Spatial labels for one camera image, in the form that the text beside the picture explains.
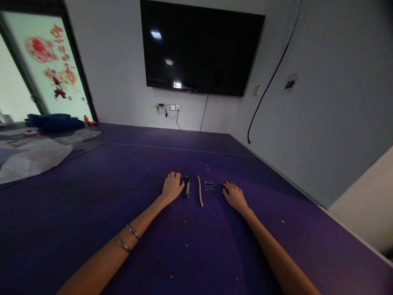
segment black cable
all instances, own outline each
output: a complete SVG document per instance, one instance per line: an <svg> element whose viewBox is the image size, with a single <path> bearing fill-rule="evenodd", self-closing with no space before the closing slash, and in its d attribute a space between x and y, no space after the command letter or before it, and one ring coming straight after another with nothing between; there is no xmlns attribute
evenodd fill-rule
<svg viewBox="0 0 393 295"><path fill-rule="evenodd" d="M281 59L280 59L280 62L278 63L278 65L277 65L277 67L276 67L276 70L274 71L273 76L272 76L271 79L270 79L269 84L267 84L267 87L266 87L265 91L263 92L262 97L261 97L261 99L260 99L260 101L259 101L259 104L258 104L258 106L257 106L257 109L255 110L255 113L254 113L254 115L253 115L253 118L251 119L251 123L250 123L250 126L248 127L248 132L247 132L247 141L248 141L248 144L251 144L251 141L250 141L250 130L251 130L251 126L252 126L252 124L253 124L255 115L257 114L258 109L259 109L259 106L261 105L262 99L263 99L263 97L265 96L266 91L267 91L267 89L269 88L271 81L273 81L273 78L274 78L274 76L276 75L278 68L280 67L280 64L281 64L281 62L282 62L282 59L283 59L284 56L285 56L285 53L287 52L288 45L289 45L289 43L291 42L292 36L293 36L293 34L294 34L294 31L295 31L296 23L298 22L298 19L299 19L299 14L300 14L300 9L301 9L301 7L302 7L302 0L300 0L298 15L296 16L294 28L293 28L293 30L292 30L291 36L289 37L287 46L286 46L285 49L284 49L284 52L283 52L282 57L281 57Z"/></svg>
<svg viewBox="0 0 393 295"><path fill-rule="evenodd" d="M179 127L179 129L181 130L179 124L177 123L177 119L179 119L179 110L177 110L177 115L176 115L176 125Z"/></svg>
<svg viewBox="0 0 393 295"><path fill-rule="evenodd" d="M205 117L206 106L208 105L208 99L209 99L209 94L208 94L208 96L207 96L207 98L206 98L205 110L203 111L203 117L202 117L201 127L199 128L199 131L202 130L202 122L203 122L203 118Z"/></svg>

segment blue cloth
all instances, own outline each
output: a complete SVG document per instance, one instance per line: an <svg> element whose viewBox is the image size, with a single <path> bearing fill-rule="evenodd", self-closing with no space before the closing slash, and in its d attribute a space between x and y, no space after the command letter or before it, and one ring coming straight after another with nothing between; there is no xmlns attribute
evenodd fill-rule
<svg viewBox="0 0 393 295"><path fill-rule="evenodd" d="M51 114L51 115L27 115L26 126L37 127L47 132L64 132L75 128L80 128L85 125L81 120L70 119L71 116L67 114Z"/></svg>

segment black tv screen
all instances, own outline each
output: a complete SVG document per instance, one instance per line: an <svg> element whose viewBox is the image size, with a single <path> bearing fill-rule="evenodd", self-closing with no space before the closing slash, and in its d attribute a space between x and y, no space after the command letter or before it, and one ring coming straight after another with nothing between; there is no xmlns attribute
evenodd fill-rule
<svg viewBox="0 0 393 295"><path fill-rule="evenodd" d="M243 96L265 16L141 0L146 84Z"/></svg>

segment skin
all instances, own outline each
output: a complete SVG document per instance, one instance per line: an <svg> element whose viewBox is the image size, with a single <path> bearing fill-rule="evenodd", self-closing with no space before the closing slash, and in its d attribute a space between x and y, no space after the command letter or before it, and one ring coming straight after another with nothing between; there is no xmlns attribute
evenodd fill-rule
<svg viewBox="0 0 393 295"><path fill-rule="evenodd" d="M285 295L320 295L312 282L267 231L247 205L243 191L234 183L225 182L222 193L227 202L246 220Z"/></svg>
<svg viewBox="0 0 393 295"><path fill-rule="evenodd" d="M320 294L257 219L248 207L242 190L233 183L226 182L223 185L225 199L250 225L284 294ZM181 182L180 173L168 174L162 194L129 224L140 238L153 219L180 195L183 188L184 182ZM133 249L138 242L135 235L131 234L126 227L117 235L129 249ZM66 281L57 294L100 294L128 255L128 252L111 239Z"/></svg>

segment hand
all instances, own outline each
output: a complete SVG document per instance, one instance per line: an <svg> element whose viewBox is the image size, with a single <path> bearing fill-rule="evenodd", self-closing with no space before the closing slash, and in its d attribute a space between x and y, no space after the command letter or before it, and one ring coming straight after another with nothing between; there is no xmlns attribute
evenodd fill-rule
<svg viewBox="0 0 393 295"><path fill-rule="evenodd" d="M227 202L236 209L239 213L248 209L246 199L244 198L243 191L238 188L234 183L225 182L222 184L225 188L222 189L222 193Z"/></svg>
<svg viewBox="0 0 393 295"><path fill-rule="evenodd" d="M181 193L184 188L184 182L180 184L180 173L171 172L165 179L163 193L159 198L164 202L165 206L172 203Z"/></svg>

